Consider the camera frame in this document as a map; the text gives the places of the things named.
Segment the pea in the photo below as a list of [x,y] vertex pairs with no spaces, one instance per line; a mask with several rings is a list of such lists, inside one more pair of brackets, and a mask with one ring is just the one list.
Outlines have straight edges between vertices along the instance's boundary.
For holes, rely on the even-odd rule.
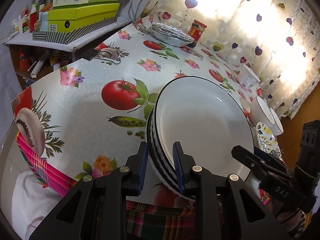
[[145,127],[147,122],[133,118],[128,116],[115,116],[109,118],[109,122],[113,122],[114,124],[121,126],[121,127]]

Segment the white shelf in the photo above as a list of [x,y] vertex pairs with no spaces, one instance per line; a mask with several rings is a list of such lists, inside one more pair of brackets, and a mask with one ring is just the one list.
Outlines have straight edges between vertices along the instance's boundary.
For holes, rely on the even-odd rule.
[[121,28],[131,22],[132,22],[131,19],[118,17],[118,20],[116,23],[110,24],[108,26],[95,30],[91,33],[88,33],[69,44],[60,44],[60,43],[47,42],[47,41],[34,41],[32,39],[32,33],[30,33],[29,31],[26,31],[25,33],[19,33],[17,36],[12,38],[5,44],[37,46],[37,47],[44,47],[44,48],[50,48],[50,49],[59,49],[59,50],[68,51],[68,52],[75,52],[76,50],[82,48],[89,42],[94,41],[95,39],[101,37],[102,35],[109,33],[117,28]]

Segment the foil-covered dish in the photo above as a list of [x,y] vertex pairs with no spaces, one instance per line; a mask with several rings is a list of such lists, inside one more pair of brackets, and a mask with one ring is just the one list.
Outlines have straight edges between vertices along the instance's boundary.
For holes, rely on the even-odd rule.
[[150,32],[156,39],[176,47],[182,47],[194,41],[194,38],[182,30],[165,23],[153,23]]

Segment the floral tablecloth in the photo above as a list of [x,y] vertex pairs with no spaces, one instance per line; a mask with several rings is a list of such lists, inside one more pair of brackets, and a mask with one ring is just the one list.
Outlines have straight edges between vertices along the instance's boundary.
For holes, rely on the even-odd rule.
[[[31,138],[29,145],[43,162],[75,180],[85,174],[107,175],[124,165],[145,140],[146,121],[158,93],[178,77],[206,78],[240,106],[241,101],[250,104],[256,95],[262,96],[259,84],[251,90],[242,87],[237,81],[241,68],[218,53],[201,44],[194,49],[173,47],[148,35],[151,21],[153,17],[146,17],[125,27],[97,47],[100,58],[81,59],[45,76],[13,102],[19,129],[26,141]],[[37,117],[44,137],[36,132],[28,137],[39,126],[26,124],[30,113],[24,108]],[[144,190],[135,200],[167,207],[186,204],[149,164]]]

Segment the striped tray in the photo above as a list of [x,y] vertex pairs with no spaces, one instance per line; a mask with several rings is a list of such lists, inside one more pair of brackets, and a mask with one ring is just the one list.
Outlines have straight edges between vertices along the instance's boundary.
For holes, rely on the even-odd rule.
[[69,44],[70,42],[73,42],[74,40],[90,33],[95,30],[98,30],[99,28],[105,27],[107,25],[110,25],[112,23],[117,22],[117,16],[107,18],[103,21],[96,22],[87,26],[84,26],[82,28],[76,29],[74,31],[71,31],[69,33],[59,33],[59,32],[37,32],[34,31],[32,33],[32,38],[34,41],[47,41],[47,42],[55,42],[55,43],[62,43],[62,44]]

